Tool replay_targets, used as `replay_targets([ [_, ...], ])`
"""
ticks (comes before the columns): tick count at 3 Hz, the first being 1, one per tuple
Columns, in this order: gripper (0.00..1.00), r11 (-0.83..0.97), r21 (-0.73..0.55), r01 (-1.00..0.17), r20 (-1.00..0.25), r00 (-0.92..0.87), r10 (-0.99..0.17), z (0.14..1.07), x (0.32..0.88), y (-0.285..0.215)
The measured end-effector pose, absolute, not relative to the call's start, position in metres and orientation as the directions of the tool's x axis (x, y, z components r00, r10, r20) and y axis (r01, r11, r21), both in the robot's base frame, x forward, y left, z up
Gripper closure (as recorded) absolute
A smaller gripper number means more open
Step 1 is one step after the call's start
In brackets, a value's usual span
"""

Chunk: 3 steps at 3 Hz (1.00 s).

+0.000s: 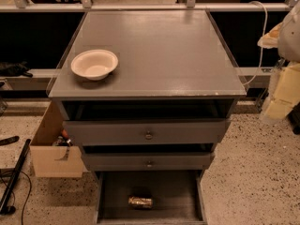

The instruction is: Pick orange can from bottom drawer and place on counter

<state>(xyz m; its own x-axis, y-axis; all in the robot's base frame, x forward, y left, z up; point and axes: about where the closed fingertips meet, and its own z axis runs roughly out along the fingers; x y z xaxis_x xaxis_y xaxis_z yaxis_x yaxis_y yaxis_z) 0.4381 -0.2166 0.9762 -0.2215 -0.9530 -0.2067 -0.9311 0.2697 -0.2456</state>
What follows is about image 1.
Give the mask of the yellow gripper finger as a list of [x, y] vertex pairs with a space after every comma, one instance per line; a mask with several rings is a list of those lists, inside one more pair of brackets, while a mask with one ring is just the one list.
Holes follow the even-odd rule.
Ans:
[[268, 96], [262, 105], [260, 119], [264, 123], [283, 120], [300, 103], [300, 64], [290, 62], [284, 68], [275, 68], [268, 87]]
[[265, 49], [276, 48], [278, 46], [278, 37], [281, 25], [282, 23], [277, 24], [268, 33], [263, 35], [257, 42], [257, 45]]

